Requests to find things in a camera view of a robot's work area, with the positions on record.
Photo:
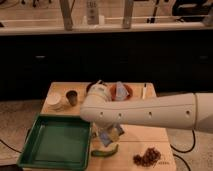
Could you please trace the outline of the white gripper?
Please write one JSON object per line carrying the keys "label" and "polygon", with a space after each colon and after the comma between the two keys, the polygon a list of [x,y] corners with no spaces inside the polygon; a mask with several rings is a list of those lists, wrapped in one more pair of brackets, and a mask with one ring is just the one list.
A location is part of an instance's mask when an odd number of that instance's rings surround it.
{"label": "white gripper", "polygon": [[117,135],[115,126],[112,123],[94,123],[93,126],[98,136],[101,136],[102,133],[106,133],[109,137]]}

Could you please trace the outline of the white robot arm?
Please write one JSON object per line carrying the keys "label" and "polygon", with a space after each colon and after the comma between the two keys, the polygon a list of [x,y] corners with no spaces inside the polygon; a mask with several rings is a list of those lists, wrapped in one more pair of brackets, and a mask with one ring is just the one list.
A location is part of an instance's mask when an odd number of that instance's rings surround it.
{"label": "white robot arm", "polygon": [[119,123],[213,134],[213,93],[112,101],[109,89],[95,84],[81,104],[80,117],[100,127]]}

